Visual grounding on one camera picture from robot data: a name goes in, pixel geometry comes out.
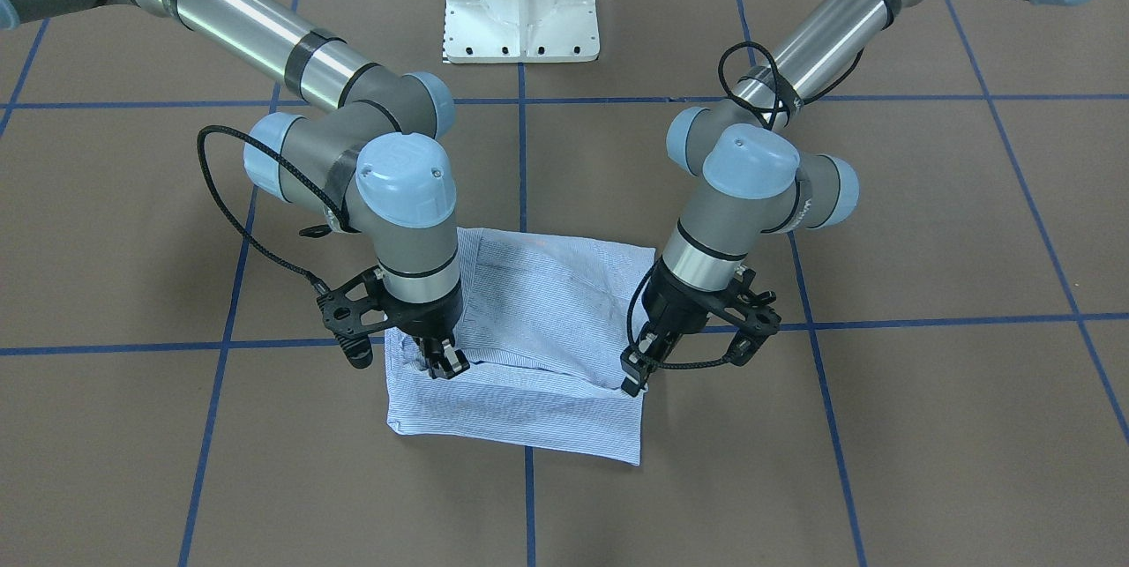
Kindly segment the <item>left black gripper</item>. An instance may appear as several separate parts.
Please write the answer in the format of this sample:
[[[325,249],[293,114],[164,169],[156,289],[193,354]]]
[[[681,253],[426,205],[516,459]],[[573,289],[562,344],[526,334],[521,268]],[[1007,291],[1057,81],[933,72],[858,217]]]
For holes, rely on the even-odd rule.
[[[639,396],[647,382],[683,335],[701,332],[710,314],[721,313],[733,302],[733,291],[701,291],[682,282],[658,258],[640,282],[646,321],[639,338],[629,343],[620,363],[624,370],[621,390]]]

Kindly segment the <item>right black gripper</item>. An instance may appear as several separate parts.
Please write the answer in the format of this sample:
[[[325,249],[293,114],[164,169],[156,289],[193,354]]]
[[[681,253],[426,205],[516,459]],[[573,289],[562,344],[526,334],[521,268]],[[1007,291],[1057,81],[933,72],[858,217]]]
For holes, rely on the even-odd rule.
[[[384,313],[393,326],[384,331],[385,346],[406,337],[423,338],[423,360],[432,380],[453,380],[469,370],[467,356],[456,347],[455,328],[464,309],[462,289],[439,299],[415,303],[392,296],[384,298]]]

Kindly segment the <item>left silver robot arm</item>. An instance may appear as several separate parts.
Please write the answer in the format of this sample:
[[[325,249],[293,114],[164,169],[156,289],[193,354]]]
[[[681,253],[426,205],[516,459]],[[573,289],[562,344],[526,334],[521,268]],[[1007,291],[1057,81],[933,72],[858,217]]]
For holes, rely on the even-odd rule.
[[[841,84],[870,40],[924,0],[823,0],[785,43],[739,80],[723,82],[711,108],[683,110],[667,130],[669,159],[697,187],[632,303],[646,319],[625,321],[621,389],[638,396],[654,370],[669,368],[680,339],[710,317],[736,329],[719,363],[742,366],[778,333],[774,294],[754,291],[745,260],[761,236],[842,223],[859,198],[857,173],[830,154],[799,152],[781,133],[802,110]],[[1089,0],[1019,0],[1084,5]]]

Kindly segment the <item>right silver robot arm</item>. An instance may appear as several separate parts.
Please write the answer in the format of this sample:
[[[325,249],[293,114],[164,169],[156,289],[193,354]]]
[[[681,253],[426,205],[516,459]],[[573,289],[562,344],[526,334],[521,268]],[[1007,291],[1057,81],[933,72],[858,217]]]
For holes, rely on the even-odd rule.
[[[454,124],[447,85],[434,75],[395,75],[274,0],[3,0],[3,29],[105,5],[134,5],[215,41],[234,56],[323,110],[322,117],[272,113],[247,133],[220,125],[196,136],[198,162],[219,200],[205,138],[243,142],[243,169],[260,190],[322,213],[303,236],[362,235],[376,265],[331,288],[275,258],[316,291],[324,325],[355,369],[371,364],[370,335],[399,329],[431,377],[469,369],[455,343],[463,309],[457,190],[440,138]]]

